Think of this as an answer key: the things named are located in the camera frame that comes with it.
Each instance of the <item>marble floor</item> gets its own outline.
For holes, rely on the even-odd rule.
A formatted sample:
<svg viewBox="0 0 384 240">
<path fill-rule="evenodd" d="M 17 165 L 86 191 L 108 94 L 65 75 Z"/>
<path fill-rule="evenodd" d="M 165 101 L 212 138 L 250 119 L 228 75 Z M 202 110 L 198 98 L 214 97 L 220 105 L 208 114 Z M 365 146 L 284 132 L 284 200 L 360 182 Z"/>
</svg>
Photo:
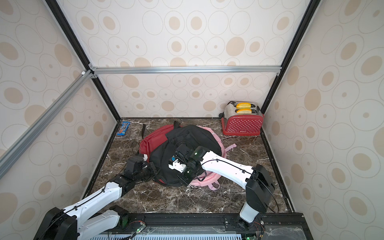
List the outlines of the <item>marble floor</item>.
<svg viewBox="0 0 384 240">
<path fill-rule="evenodd" d="M 115 136 L 107 158 L 93 186 L 92 192 L 102 188 L 105 183 L 125 167 L 126 159 L 134 155 L 141 141 L 142 123 L 146 124 L 145 135 L 161 126 L 178 121 L 181 126 L 188 124 L 210 127 L 222 139 L 224 147 L 235 143 L 237 147 L 227 152 L 229 160 L 240 164 L 263 165 L 272 176 L 275 184 L 273 193 L 280 212 L 287 212 L 276 176 L 266 153 L 263 141 L 257 137 L 225 136 L 222 134 L 219 119 L 124 119 L 131 124 L 124 136 Z M 221 177 L 220 188 L 216 191 L 208 187 L 163 187 L 153 181 L 136 185 L 125 196 L 110 203 L 100 212 L 112 205 L 119 205 L 132 213 L 236 213 L 240 212 L 245 202 L 245 190 L 234 182 Z M 272 199 L 270 208 L 277 212 Z"/>
</svg>

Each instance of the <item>beige wallpaper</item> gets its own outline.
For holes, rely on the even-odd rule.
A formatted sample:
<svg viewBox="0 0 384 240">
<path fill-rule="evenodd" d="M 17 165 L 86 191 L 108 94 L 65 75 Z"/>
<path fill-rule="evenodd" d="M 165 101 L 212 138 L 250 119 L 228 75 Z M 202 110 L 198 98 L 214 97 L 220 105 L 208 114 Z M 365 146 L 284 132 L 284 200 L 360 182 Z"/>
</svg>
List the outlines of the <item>beige wallpaper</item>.
<svg viewBox="0 0 384 240">
<path fill-rule="evenodd" d="M 58 0 L 95 66 L 279 65 L 309 0 Z"/>
<path fill-rule="evenodd" d="M 264 130 L 315 240 L 384 235 L 384 1 L 323 1 Z"/>
<path fill-rule="evenodd" d="M 262 106 L 276 73 L 101 74 L 121 117 L 218 117 L 229 101 Z"/>
<path fill-rule="evenodd" d="M 48 210 L 81 198 L 115 123 L 88 80 L 0 179 L 0 239 L 32 239 Z"/>
<path fill-rule="evenodd" d="M 0 1 L 0 156 L 83 69 L 38 0 Z"/>
</svg>

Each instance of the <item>red polka dot toaster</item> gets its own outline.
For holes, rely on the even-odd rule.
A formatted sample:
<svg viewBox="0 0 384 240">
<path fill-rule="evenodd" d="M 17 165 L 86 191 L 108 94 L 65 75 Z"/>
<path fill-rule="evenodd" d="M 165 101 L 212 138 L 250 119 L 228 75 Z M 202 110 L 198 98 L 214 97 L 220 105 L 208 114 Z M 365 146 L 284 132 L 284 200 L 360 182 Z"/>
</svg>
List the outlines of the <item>red polka dot toaster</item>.
<svg viewBox="0 0 384 240">
<path fill-rule="evenodd" d="M 255 103 L 230 101 L 219 115 L 223 134 L 230 136 L 258 136 L 264 114 Z"/>
</svg>

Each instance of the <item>black backpack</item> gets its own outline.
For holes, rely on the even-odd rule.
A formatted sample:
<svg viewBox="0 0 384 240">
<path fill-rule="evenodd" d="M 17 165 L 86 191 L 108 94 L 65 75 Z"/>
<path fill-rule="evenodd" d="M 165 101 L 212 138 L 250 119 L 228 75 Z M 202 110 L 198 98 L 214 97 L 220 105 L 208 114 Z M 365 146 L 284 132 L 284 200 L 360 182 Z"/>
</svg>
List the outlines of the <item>black backpack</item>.
<svg viewBox="0 0 384 240">
<path fill-rule="evenodd" d="M 221 148 L 212 133 L 195 125 L 186 127 L 176 126 L 173 130 L 166 134 L 167 140 L 159 147 L 151 152 L 150 162 L 153 162 L 157 169 L 154 181 L 171 187 L 180 187 L 181 180 L 177 177 L 180 173 L 168 166 L 169 160 L 175 155 L 176 149 L 185 144 L 188 148 L 195 150 L 198 146 L 203 146 L 221 156 Z"/>
</svg>

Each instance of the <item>blue candy wrapper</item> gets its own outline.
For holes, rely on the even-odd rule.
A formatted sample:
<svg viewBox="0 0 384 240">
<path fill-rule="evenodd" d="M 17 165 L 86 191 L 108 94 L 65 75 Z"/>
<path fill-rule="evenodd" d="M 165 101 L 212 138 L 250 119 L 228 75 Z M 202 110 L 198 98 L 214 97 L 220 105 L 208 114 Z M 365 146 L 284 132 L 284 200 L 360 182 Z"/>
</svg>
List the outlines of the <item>blue candy wrapper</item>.
<svg viewBox="0 0 384 240">
<path fill-rule="evenodd" d="M 119 136 L 125 135 L 125 131 L 127 131 L 129 124 L 130 122 L 127 122 L 127 121 L 122 122 L 121 127 L 117 132 L 117 135 Z"/>
</svg>

